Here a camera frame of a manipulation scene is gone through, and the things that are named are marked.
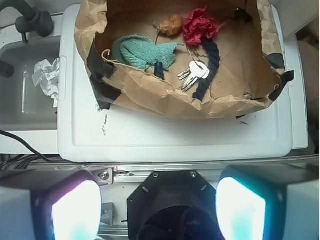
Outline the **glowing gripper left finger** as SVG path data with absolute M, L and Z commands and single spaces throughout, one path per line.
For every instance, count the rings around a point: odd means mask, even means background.
M 87 170 L 0 173 L 2 240 L 94 240 L 101 190 Z

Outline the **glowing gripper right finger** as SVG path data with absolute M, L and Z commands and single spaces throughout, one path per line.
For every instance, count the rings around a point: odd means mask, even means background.
M 289 164 L 233 164 L 221 173 L 216 215 L 227 240 L 318 240 L 319 171 Z

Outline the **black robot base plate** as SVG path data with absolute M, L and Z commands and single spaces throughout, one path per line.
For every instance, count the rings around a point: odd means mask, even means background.
M 127 198 L 130 240 L 222 240 L 216 189 L 195 170 L 154 171 Z

